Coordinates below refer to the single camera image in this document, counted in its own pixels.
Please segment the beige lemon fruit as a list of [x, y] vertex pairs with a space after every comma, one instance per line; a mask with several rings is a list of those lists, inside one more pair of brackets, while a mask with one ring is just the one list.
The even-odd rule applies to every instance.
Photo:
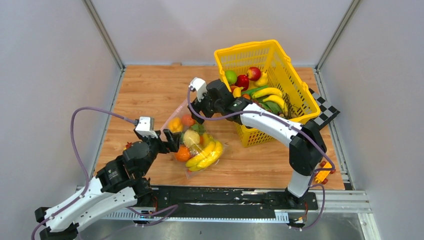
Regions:
[[199, 145], [201, 142], [200, 135], [198, 132], [188, 129], [183, 135], [183, 144], [190, 148], [194, 145]]

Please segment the orange fruit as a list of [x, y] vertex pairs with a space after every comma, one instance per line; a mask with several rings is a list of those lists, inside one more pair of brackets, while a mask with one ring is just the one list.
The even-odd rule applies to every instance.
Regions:
[[174, 154], [174, 157], [179, 162], [187, 162], [191, 159], [190, 149], [185, 145], [180, 145], [179, 150]]

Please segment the small orange pumpkin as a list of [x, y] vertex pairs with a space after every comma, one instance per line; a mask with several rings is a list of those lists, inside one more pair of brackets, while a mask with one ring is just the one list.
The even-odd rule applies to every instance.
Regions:
[[191, 127], [195, 125], [197, 122], [192, 118], [190, 114], [184, 114], [181, 117], [181, 123], [186, 127]]

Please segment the clear zip top bag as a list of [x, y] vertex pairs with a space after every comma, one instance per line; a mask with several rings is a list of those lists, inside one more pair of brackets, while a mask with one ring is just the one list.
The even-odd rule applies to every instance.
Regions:
[[179, 150], [174, 154], [174, 159], [188, 179], [218, 164], [227, 148], [203, 124], [192, 118], [187, 100], [171, 113], [161, 129], [180, 133]]

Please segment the yellow banana bunch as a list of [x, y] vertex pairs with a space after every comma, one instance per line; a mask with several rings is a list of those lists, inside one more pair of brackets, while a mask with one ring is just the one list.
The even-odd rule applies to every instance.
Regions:
[[203, 133], [199, 140], [199, 144], [189, 148], [192, 157], [185, 163], [185, 167], [190, 172], [203, 171], [216, 164], [225, 151], [225, 145], [209, 133]]

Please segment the yellow plastic basket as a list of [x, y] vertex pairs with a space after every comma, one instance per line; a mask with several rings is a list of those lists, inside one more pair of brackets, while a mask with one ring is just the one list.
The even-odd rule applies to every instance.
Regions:
[[220, 80], [230, 88], [225, 71], [232, 70], [237, 75], [246, 74], [248, 68], [258, 67], [267, 74], [267, 85], [278, 88], [287, 94], [293, 106], [294, 122], [305, 124], [318, 117], [320, 107], [309, 91], [308, 85], [301, 80], [290, 57], [274, 39], [251, 41], [217, 49], [214, 58], [218, 67]]

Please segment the yellow bell pepper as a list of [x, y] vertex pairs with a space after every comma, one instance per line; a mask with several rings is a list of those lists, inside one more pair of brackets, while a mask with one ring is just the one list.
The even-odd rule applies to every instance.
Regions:
[[182, 123], [182, 119], [180, 117], [172, 118], [167, 125], [168, 129], [172, 133], [182, 132], [184, 130], [184, 125]]

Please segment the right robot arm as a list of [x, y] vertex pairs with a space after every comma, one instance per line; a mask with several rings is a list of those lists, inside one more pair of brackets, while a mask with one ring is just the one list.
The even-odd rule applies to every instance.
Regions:
[[219, 79], [206, 83], [195, 77], [188, 85], [195, 93], [188, 102], [192, 117], [199, 123], [227, 120], [265, 133], [289, 149], [289, 164], [293, 170], [285, 195], [286, 204], [298, 209], [306, 201], [319, 162], [326, 156], [326, 146], [319, 126], [312, 120], [295, 122], [269, 112], [244, 97], [234, 97]]

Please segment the green apple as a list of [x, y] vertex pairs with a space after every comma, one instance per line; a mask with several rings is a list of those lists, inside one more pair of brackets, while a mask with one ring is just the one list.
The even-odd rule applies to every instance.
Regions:
[[237, 82], [238, 75], [233, 70], [226, 70], [224, 72], [225, 78], [229, 85], [234, 85]]

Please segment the red apple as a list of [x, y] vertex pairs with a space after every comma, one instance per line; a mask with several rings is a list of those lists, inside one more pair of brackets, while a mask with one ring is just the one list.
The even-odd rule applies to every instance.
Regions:
[[262, 72], [261, 70], [256, 67], [256, 66], [251, 66], [248, 70], [247, 70], [247, 74], [246, 74], [247, 78], [250, 81], [256, 82], [258, 81], [261, 77], [262, 77]]
[[250, 80], [247, 75], [241, 74], [237, 76], [235, 85], [242, 88], [243, 91], [247, 91], [250, 86]]

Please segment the green cucumber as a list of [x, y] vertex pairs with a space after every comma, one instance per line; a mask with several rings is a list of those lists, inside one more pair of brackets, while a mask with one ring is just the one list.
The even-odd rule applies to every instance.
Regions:
[[243, 91], [241, 94], [242, 95], [247, 94], [247, 95], [250, 95], [251, 96], [252, 94], [256, 93], [257, 91], [262, 90], [262, 89], [265, 89], [265, 88], [268, 88], [268, 87], [269, 87], [268, 85], [264, 85], [264, 86], [261, 86], [261, 87], [252, 88], [252, 89]]

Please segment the red green toy block car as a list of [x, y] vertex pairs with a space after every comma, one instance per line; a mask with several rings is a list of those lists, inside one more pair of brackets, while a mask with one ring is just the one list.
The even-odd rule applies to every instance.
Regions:
[[124, 146], [124, 150], [127, 150], [128, 148], [130, 148], [133, 145], [132, 142], [127, 142], [126, 145]]

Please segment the yellow pear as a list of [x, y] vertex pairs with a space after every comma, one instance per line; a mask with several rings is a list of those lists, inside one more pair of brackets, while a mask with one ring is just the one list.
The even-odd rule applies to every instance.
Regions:
[[261, 77], [257, 81], [254, 82], [254, 85], [256, 87], [263, 87], [267, 84], [268, 84], [268, 75], [267, 75], [266, 72], [263, 72], [261, 74]]

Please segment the yellow orange toy block car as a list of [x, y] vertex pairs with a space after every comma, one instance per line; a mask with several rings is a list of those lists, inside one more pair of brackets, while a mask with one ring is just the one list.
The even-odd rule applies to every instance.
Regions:
[[328, 182], [327, 177], [328, 177], [329, 175], [334, 174], [334, 173], [336, 172], [336, 170], [335, 170], [335, 169], [332, 169], [331, 164], [330, 164], [329, 162], [325, 161], [325, 160], [322, 160], [322, 161], [320, 162], [319, 167], [320, 167], [320, 168], [326, 168], [326, 169], [327, 169], [327, 168], [329, 168], [329, 169], [330, 169], [330, 170], [322, 170], [322, 171], [319, 171], [319, 172], [318, 172], [318, 173], [316, 173], [316, 174], [315, 174], [315, 176], [314, 176], [314, 182], [315, 182], [315, 183], [325, 185], [325, 184]]

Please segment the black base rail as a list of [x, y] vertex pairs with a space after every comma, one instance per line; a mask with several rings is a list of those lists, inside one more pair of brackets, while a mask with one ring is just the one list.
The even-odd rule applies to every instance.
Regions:
[[172, 217], [194, 219], [271, 219], [276, 211], [304, 214], [319, 208], [313, 192], [295, 200], [284, 189], [167, 185], [153, 186], [133, 208], [159, 211], [173, 205]]

